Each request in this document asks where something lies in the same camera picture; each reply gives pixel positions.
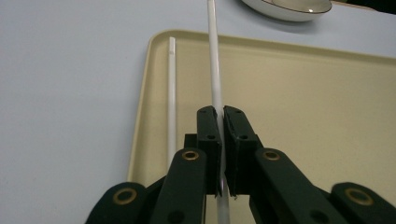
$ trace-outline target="beige tray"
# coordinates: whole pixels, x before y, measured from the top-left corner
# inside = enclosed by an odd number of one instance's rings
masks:
[[[166,174],[167,59],[177,40],[177,143],[211,105],[208,37],[151,38],[128,179]],[[396,59],[221,36],[223,101],[245,111],[267,147],[280,149],[316,186],[356,182],[396,204]],[[254,223],[248,197],[230,200],[233,223]],[[207,222],[216,223],[208,197]]]

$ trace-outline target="white table surface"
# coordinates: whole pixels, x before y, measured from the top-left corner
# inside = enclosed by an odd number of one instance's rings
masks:
[[[223,35],[396,57],[396,16],[276,21],[218,0]],[[206,1],[0,1],[0,223],[84,223],[125,181],[149,39],[206,32]]]

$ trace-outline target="screw hole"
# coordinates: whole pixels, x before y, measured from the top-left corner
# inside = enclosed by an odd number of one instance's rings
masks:
[[[168,221],[170,223],[181,223],[184,220],[184,213],[181,211],[174,211],[169,213]]]
[[[113,195],[113,203],[118,205],[125,205],[127,203],[131,203],[137,196],[137,192],[135,189],[125,188],[119,189]]]
[[[326,216],[326,214],[318,210],[312,210],[310,216],[316,223],[329,223],[329,218]]]

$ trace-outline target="table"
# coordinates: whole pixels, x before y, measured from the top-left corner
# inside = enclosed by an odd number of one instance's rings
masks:
[[[292,23],[218,0],[222,35],[396,57],[396,16]],[[200,1],[0,2],[0,223],[83,223],[125,181],[149,39],[206,32]]]

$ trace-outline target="plastic straw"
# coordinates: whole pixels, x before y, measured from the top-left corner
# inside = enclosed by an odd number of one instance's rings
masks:
[[[176,39],[169,37],[168,57],[168,168],[177,151],[176,122]]]
[[[207,12],[209,22],[209,48],[210,48],[210,73],[212,78],[212,105],[218,114],[218,126],[222,141],[220,182],[222,196],[218,196],[218,223],[230,223],[230,206],[228,202],[228,186],[224,174],[225,171],[225,149],[224,149],[224,127],[223,127],[223,104],[221,96],[221,78],[219,72],[219,41],[218,28],[216,25],[215,0],[207,0]]]

